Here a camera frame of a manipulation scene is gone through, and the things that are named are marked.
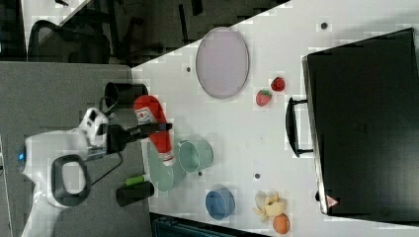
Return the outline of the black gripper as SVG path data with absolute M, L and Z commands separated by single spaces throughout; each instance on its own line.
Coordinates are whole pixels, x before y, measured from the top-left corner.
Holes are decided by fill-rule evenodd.
M 135 142 L 142 136 L 148 137 L 151 134 L 168 131 L 171 128 L 171 123 L 147 123 L 130 129 L 123 129 L 119 124 L 109 125 L 106 138 L 107 153 L 121 152 L 128 143 Z

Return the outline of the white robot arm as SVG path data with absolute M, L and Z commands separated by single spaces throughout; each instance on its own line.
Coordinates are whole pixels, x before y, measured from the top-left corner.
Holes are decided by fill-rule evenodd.
M 26 138 L 18 161 L 35 188 L 22 237 L 52 237 L 59 214 L 89 196 L 93 182 L 87 162 L 120 153 L 131 142 L 171 128 L 170 123 L 152 121 L 124 129 L 110 124 L 107 113 L 90 108 L 75 128 Z

